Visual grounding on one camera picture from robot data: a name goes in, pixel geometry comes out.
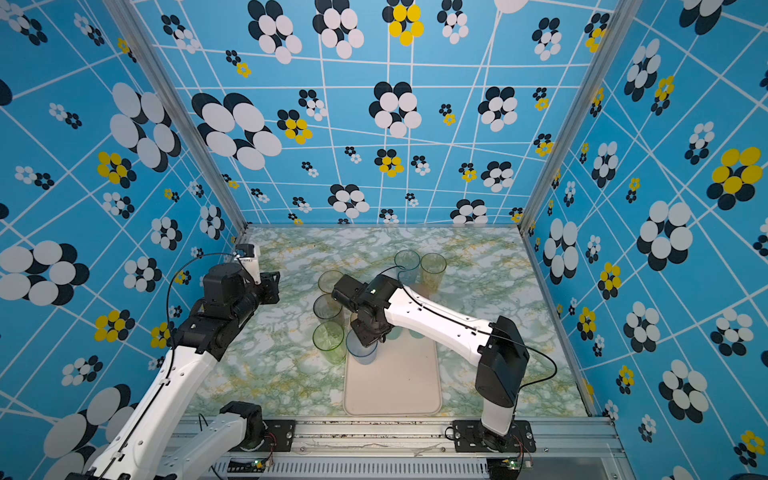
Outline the grey smoky glass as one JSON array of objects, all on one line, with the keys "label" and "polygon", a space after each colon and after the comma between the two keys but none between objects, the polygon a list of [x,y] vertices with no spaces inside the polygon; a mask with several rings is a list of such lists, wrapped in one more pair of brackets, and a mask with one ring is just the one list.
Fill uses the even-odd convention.
[{"label": "grey smoky glass", "polygon": [[321,323],[334,322],[340,326],[345,325],[344,308],[329,293],[317,297],[312,309],[315,317]]}]

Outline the blue clear glass front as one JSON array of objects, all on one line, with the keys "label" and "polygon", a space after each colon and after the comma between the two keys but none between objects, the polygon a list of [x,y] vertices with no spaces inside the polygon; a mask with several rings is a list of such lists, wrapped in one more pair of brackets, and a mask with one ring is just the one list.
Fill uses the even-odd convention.
[{"label": "blue clear glass front", "polygon": [[356,333],[350,330],[347,335],[346,348],[353,360],[361,365],[369,365],[376,359],[378,342],[364,346]]}]

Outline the green clear glass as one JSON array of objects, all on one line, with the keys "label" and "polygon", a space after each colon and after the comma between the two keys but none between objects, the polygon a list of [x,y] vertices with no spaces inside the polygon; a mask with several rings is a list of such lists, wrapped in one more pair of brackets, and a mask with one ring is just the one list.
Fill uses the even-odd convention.
[{"label": "green clear glass", "polygon": [[345,330],[338,323],[327,321],[318,325],[312,334],[312,341],[329,363],[340,365],[345,362]]}]

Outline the yellow clear tall glass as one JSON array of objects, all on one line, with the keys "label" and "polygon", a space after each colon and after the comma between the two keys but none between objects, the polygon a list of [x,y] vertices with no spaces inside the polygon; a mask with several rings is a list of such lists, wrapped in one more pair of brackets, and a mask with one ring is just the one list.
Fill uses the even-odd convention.
[{"label": "yellow clear tall glass", "polygon": [[447,269],[447,260],[439,253],[427,253],[421,257],[421,284],[430,294],[438,291],[444,273]]}]

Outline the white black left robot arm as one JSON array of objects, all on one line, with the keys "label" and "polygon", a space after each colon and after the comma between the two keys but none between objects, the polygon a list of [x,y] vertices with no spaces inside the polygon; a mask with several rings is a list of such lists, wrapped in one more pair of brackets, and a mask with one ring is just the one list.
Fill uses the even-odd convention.
[{"label": "white black left robot arm", "polygon": [[156,379],[106,450],[70,479],[199,479],[227,452],[260,446],[267,436],[260,406],[231,401],[195,437],[166,448],[189,403],[230,344],[264,305],[279,301],[280,275],[253,273],[241,260],[213,266],[204,295],[172,333]]}]

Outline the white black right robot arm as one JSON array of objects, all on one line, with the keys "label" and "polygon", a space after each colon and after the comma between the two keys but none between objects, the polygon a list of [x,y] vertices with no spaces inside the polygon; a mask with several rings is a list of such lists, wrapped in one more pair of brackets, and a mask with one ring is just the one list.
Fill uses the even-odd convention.
[{"label": "white black right robot arm", "polygon": [[402,327],[475,366],[475,389],[484,399],[480,443],[496,452],[512,446],[516,402],[530,359],[512,320],[500,316],[488,321],[461,314],[386,274],[369,283],[344,275],[335,283],[332,297],[357,316],[351,328],[365,347],[385,341],[394,328]]}]

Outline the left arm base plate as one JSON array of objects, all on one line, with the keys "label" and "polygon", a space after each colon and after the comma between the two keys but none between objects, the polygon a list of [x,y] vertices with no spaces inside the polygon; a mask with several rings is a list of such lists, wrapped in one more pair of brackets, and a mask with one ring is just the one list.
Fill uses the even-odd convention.
[{"label": "left arm base plate", "polygon": [[244,441],[230,452],[290,452],[297,422],[294,419],[266,419],[262,423],[263,438],[259,442]]}]

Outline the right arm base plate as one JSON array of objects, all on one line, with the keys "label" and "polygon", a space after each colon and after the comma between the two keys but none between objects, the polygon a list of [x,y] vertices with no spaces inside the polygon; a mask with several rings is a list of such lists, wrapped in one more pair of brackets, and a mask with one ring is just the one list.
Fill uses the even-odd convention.
[{"label": "right arm base plate", "polygon": [[454,420],[450,431],[457,453],[533,453],[537,449],[528,421],[515,420],[505,435],[493,433],[480,420]]}]

